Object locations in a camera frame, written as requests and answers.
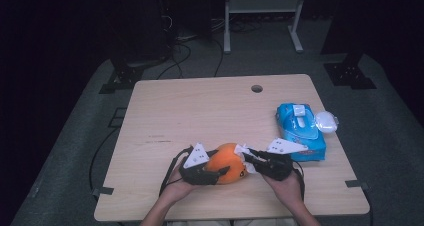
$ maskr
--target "white label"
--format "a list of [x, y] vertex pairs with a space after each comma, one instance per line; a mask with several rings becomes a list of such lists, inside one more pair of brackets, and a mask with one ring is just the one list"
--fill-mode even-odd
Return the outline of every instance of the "white label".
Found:
[[203, 148], [203, 145], [200, 143], [197, 143], [194, 147], [193, 151], [191, 151], [191, 154], [188, 156], [186, 162], [184, 163], [184, 168], [191, 168], [193, 166], [206, 163], [209, 161], [209, 157]]
[[301, 117], [301, 116], [305, 116], [305, 105], [302, 104], [295, 104], [293, 105], [293, 112], [294, 112], [294, 116], [296, 117]]

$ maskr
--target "tabletop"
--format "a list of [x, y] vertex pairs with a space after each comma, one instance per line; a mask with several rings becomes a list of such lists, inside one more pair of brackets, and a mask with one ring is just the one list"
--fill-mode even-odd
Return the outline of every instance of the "tabletop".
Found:
[[[94, 216], [98, 221], [142, 220], [158, 198], [171, 160], [200, 142], [206, 151], [224, 143], [256, 150], [281, 137], [275, 119], [282, 103], [325, 108], [308, 75], [267, 75], [140, 81], [135, 87]], [[314, 215], [365, 214], [369, 205], [336, 133], [325, 134], [326, 159], [302, 162], [305, 204]], [[259, 174], [195, 190], [167, 220], [287, 217]]]

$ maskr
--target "person's left hand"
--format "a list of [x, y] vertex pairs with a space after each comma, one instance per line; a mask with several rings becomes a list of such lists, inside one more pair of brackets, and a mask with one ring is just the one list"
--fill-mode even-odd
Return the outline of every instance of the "person's left hand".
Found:
[[191, 185], [185, 182], [178, 169], [180, 165], [177, 165], [169, 177], [168, 185], [165, 187], [161, 194], [161, 198], [167, 202], [174, 204], [181, 199], [185, 198], [191, 193], [191, 191], [201, 187], [200, 185]]

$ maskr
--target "black object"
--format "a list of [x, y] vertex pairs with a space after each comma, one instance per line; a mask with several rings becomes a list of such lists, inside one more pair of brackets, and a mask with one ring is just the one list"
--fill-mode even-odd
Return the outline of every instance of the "black object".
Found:
[[288, 154], [273, 154], [264, 151], [249, 149], [255, 156], [245, 154], [246, 162], [253, 164], [258, 173], [266, 175], [272, 179], [282, 181], [286, 179], [293, 170], [293, 161]]
[[422, 125], [423, 12], [423, 0], [340, 0], [321, 51], [376, 60]]
[[352, 89], [375, 89], [372, 80], [358, 67], [362, 52], [351, 52], [341, 63], [324, 64], [325, 70], [335, 86], [350, 86]]
[[[178, 153], [178, 155], [175, 158], [172, 159], [172, 162], [168, 168], [168, 172], [166, 173], [166, 176], [162, 181], [159, 195], [162, 194], [163, 190], [168, 184], [174, 183], [174, 182], [168, 182], [168, 180], [169, 180], [169, 177], [171, 176], [172, 171], [174, 170], [175, 165], [177, 164], [178, 158], [184, 153], [188, 153], [190, 155], [193, 149], [194, 149], [193, 146], [183, 149], [180, 153]], [[216, 154], [217, 152], [218, 150], [212, 150], [212, 151], [206, 152], [206, 154], [208, 155], [208, 157], [212, 157], [212, 155]], [[218, 172], [205, 171], [204, 166], [206, 165], [206, 163], [202, 163], [202, 164], [186, 169], [184, 168], [184, 163], [187, 161], [187, 158], [188, 156], [185, 156], [183, 158], [178, 170], [181, 174], [182, 179], [192, 185], [215, 185], [218, 182], [219, 177], [221, 175], [225, 175], [230, 169], [230, 166], [228, 166], [228, 167], [224, 167], [220, 169]]]
[[170, 4], [175, 24], [184, 26], [197, 35], [211, 35], [212, 0], [170, 0]]
[[171, 56], [173, 33], [167, 5], [167, 0], [97, 0], [103, 15], [99, 39], [115, 68], [113, 80], [101, 93], [132, 88], [146, 68]]

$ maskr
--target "wet wipes package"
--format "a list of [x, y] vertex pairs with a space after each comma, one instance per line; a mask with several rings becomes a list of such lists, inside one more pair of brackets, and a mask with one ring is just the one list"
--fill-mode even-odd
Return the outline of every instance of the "wet wipes package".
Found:
[[284, 103], [277, 109], [277, 123], [285, 140], [308, 146], [308, 150], [292, 153], [295, 161], [325, 159], [326, 144], [323, 133], [337, 130], [338, 121], [329, 112], [316, 115], [308, 104]]

